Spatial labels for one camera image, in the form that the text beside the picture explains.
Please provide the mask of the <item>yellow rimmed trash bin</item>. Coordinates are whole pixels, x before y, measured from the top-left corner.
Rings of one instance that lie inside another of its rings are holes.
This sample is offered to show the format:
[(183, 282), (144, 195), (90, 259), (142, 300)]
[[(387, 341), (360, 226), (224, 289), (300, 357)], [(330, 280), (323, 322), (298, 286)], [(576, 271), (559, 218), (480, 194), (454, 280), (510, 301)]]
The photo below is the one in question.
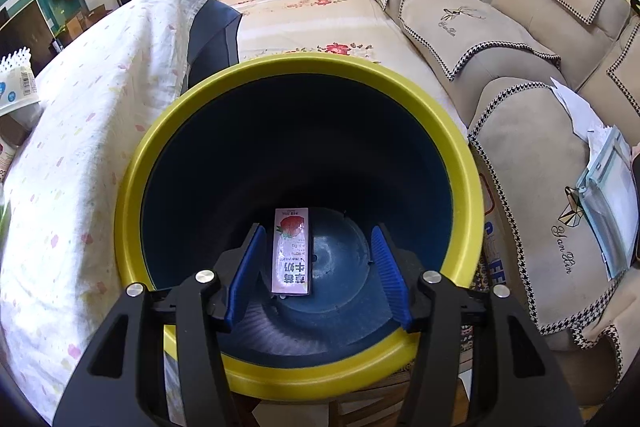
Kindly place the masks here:
[(122, 180), (114, 239), (120, 279), (152, 289), (247, 247), (219, 338), (229, 385), (307, 401), (416, 355), (384, 295), (378, 229), (466, 286), (482, 226), (480, 178), (442, 103), (361, 58), (294, 53), (217, 72), (160, 114)]

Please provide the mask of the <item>white paper sheets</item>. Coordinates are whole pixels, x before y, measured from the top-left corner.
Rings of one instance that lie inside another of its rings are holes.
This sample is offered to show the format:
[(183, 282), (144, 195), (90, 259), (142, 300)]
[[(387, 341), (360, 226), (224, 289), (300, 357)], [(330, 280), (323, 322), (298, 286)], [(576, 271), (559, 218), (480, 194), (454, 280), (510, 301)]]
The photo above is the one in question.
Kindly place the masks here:
[(608, 127), (603, 124), (591, 105), (573, 90), (559, 83), (558, 80), (553, 77), (550, 80), (555, 98), (570, 117), (574, 135), (585, 142), (590, 139), (604, 140), (608, 135)]

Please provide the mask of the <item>white blue paper bowl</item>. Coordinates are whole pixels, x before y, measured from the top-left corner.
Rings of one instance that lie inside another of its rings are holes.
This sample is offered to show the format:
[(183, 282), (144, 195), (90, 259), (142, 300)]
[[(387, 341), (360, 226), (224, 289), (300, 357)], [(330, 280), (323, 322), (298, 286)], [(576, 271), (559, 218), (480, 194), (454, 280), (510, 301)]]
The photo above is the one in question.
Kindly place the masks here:
[(0, 116), (39, 102), (29, 48), (2, 57), (0, 63)]

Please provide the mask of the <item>black television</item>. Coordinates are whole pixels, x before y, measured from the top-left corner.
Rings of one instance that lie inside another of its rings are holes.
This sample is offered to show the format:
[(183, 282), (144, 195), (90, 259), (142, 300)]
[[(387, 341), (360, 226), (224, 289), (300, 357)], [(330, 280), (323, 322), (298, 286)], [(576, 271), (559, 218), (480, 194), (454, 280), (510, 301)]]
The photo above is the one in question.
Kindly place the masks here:
[(53, 32), (44, 19), (38, 0), (32, 0), (1, 27), (1, 56), (5, 57), (19, 49), (29, 48), (32, 72), (38, 76), (55, 58), (53, 40)]

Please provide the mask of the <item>beige sofa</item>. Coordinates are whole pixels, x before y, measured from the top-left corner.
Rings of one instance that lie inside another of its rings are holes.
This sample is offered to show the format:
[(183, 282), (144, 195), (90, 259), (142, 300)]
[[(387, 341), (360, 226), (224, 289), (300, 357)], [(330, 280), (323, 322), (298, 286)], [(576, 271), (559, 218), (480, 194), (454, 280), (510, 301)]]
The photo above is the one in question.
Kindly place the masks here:
[(574, 135), (551, 77), (639, 144), (639, 17), (627, 0), (376, 0), (425, 58), (468, 132), (485, 199), (488, 277), (508, 285), (584, 407), (639, 349), (639, 228), (608, 279), (577, 180)]

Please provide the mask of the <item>floral floor mattress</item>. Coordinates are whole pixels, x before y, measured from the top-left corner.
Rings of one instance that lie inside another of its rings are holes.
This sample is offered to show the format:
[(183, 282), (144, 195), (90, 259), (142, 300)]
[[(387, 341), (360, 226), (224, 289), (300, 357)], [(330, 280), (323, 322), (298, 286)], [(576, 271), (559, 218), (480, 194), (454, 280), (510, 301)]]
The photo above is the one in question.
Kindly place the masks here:
[(359, 57), (417, 84), (466, 131), (423, 56), (375, 0), (222, 0), (242, 14), (242, 62), (271, 54), (322, 52)]

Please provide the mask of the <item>pink milk carton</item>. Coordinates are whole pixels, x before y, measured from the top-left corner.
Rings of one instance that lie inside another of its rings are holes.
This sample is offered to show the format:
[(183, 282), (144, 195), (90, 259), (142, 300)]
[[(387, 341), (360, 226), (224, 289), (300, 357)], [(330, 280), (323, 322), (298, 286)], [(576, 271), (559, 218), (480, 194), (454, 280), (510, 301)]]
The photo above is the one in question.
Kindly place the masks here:
[(307, 208), (278, 208), (274, 214), (270, 289), (282, 296), (310, 293)]

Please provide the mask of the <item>white dotted tablecloth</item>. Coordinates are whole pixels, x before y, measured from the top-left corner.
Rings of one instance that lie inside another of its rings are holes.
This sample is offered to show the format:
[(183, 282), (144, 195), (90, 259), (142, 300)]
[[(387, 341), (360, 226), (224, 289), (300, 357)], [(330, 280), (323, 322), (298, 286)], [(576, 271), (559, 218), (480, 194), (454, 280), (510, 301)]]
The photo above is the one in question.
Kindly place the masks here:
[(46, 421), (122, 290), (113, 218), (128, 162), (192, 70), (236, 63), (240, 20), (218, 0), (134, 0), (37, 76), (42, 114), (4, 184), (1, 361)]

